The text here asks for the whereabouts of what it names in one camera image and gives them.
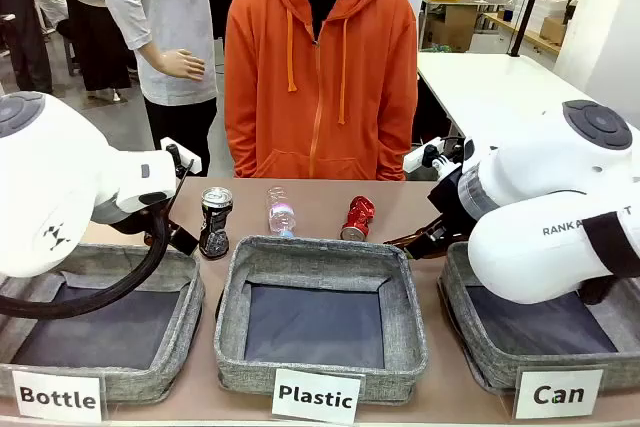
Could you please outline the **pale bare hand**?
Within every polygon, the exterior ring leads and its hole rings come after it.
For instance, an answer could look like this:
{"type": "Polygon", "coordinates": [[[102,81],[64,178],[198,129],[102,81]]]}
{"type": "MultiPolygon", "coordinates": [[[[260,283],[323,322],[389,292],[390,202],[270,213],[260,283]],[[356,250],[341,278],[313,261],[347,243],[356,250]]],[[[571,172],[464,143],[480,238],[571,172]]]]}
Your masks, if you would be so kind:
{"type": "Polygon", "coordinates": [[[162,70],[171,77],[200,82],[204,78],[205,62],[188,50],[172,50],[162,54],[162,70]]]}

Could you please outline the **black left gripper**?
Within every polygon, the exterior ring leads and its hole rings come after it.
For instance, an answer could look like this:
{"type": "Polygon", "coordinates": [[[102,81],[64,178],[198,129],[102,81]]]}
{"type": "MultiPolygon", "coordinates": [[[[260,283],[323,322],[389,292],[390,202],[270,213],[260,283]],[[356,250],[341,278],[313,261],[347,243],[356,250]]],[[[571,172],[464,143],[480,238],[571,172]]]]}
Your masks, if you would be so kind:
{"type": "Polygon", "coordinates": [[[152,215],[161,213],[166,217],[169,230],[169,245],[183,254],[192,255],[199,241],[182,226],[168,218],[173,202],[174,199],[164,200],[146,206],[141,211],[126,213],[116,206],[114,200],[110,200],[94,208],[92,221],[98,224],[110,225],[125,235],[143,233],[144,244],[151,246],[153,244],[151,232],[152,215]]]}

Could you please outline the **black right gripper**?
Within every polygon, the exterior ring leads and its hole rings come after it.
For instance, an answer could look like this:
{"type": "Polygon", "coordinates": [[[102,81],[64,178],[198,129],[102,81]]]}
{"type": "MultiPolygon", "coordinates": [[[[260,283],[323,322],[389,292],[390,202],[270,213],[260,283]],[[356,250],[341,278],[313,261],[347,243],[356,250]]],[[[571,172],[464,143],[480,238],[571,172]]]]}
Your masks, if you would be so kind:
{"type": "Polygon", "coordinates": [[[405,246],[406,254],[412,259],[445,255],[450,245],[469,238],[477,221],[465,210],[459,198],[461,176],[462,168],[457,167],[428,194],[428,200],[440,215],[405,246]]]}

